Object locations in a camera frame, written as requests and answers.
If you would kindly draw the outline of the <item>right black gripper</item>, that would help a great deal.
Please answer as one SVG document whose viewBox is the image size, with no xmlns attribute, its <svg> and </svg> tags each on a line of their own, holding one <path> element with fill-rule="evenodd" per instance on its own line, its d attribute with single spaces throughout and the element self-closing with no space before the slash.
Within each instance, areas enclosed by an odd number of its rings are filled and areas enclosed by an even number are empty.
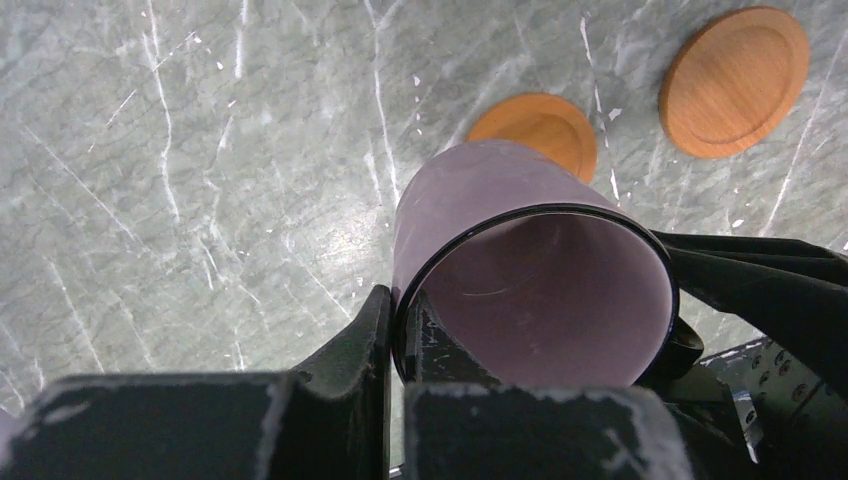
<svg viewBox="0 0 848 480">
<path fill-rule="evenodd" d="M 800 240 L 659 234 L 679 286 L 762 338 L 702 360 L 763 479 L 847 476 L 847 257 Z"/>
</svg>

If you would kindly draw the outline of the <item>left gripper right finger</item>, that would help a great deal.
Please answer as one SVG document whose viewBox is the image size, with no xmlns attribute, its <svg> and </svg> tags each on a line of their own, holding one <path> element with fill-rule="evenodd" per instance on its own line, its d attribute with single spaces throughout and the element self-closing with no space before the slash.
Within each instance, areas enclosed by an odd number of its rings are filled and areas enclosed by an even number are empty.
<svg viewBox="0 0 848 480">
<path fill-rule="evenodd" d="M 407 479 L 693 479 L 671 412 L 640 388 L 504 385 L 444 329 L 426 294 L 408 315 Z"/>
</svg>

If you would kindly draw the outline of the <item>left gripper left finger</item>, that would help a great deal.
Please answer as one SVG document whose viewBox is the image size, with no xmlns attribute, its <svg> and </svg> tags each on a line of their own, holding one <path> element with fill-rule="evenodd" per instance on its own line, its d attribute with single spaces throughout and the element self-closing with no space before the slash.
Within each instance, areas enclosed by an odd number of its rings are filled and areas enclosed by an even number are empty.
<svg viewBox="0 0 848 480">
<path fill-rule="evenodd" d="M 85 375 L 1 424 L 5 479 L 385 479 L 391 296 L 283 371 Z"/>
</svg>

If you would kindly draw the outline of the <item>mauve mug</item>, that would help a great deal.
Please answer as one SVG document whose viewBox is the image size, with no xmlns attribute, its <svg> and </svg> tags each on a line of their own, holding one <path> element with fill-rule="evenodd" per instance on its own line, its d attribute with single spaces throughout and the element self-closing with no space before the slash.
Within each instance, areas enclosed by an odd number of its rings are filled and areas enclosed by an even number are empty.
<svg viewBox="0 0 848 480">
<path fill-rule="evenodd" d="M 415 310 L 495 379 L 629 386 L 684 375 L 704 345 L 679 315 L 669 249 L 541 153 L 507 140 L 426 161 L 397 205 L 395 365 L 411 382 Z"/>
</svg>

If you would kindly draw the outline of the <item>wooden coaster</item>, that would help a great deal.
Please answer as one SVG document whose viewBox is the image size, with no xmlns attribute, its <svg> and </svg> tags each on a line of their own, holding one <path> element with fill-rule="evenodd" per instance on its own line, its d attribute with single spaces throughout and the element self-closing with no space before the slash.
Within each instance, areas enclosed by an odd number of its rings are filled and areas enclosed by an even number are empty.
<svg viewBox="0 0 848 480">
<path fill-rule="evenodd" d="M 671 62 L 658 96 L 669 140 L 699 158 L 742 152 L 770 134 L 800 95 L 810 62 L 798 20 L 770 6 L 721 15 Z"/>
<path fill-rule="evenodd" d="M 594 129 L 580 109 L 560 96 L 525 93 L 497 103 L 474 122 L 465 138 L 492 139 L 533 149 L 586 184 L 594 177 L 598 156 Z"/>
</svg>

